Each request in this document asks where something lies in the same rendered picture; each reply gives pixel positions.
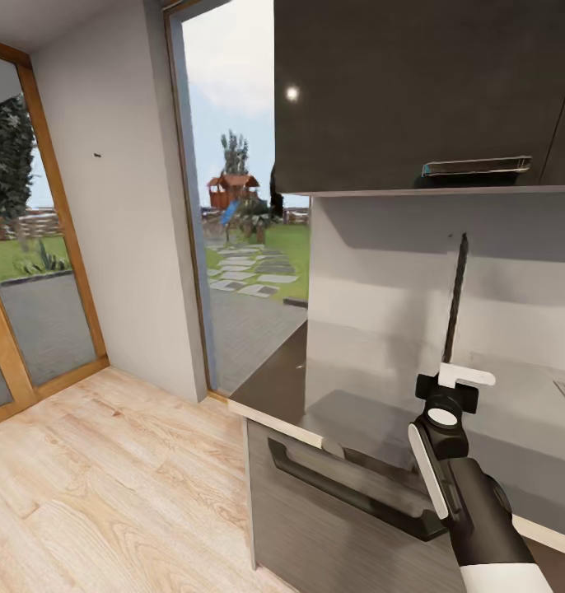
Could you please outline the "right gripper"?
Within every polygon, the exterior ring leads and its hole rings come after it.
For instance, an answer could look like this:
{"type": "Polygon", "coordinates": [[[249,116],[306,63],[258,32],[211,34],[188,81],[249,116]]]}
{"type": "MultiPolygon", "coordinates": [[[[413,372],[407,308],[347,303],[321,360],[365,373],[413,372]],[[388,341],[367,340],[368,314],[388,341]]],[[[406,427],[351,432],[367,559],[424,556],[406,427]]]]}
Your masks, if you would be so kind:
{"type": "Polygon", "coordinates": [[[456,383],[455,388],[451,389],[443,385],[438,385],[437,376],[418,375],[415,396],[425,399],[427,402],[431,397],[441,396],[454,400],[459,405],[460,413],[476,414],[479,390],[476,387],[456,383]]]}

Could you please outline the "poster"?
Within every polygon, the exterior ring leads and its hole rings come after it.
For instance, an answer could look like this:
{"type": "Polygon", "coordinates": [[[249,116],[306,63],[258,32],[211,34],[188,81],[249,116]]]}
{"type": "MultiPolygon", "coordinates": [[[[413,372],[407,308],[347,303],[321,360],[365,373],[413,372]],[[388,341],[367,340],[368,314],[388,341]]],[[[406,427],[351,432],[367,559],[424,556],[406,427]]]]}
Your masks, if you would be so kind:
{"type": "Polygon", "coordinates": [[[454,343],[455,324],[459,310],[460,292],[462,290],[463,278],[465,275],[465,262],[467,258],[468,241],[467,235],[462,234],[462,244],[460,244],[459,262],[457,264],[457,277],[455,277],[454,295],[451,304],[451,316],[449,318],[449,329],[447,330],[447,339],[445,345],[445,355],[443,363],[450,364],[451,350],[454,343]]]}

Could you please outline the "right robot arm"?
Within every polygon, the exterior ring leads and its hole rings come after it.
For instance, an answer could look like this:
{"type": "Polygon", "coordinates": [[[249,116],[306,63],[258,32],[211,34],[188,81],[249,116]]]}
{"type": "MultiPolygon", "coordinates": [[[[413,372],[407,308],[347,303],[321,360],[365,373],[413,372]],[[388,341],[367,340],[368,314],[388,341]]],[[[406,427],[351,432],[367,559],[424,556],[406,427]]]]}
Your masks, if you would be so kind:
{"type": "Polygon", "coordinates": [[[476,414],[479,390],[457,379],[495,385],[492,373],[442,363],[418,375],[425,409],[409,424],[409,441],[468,593],[553,593],[521,534],[499,482],[468,457],[462,412],[476,414]]]}

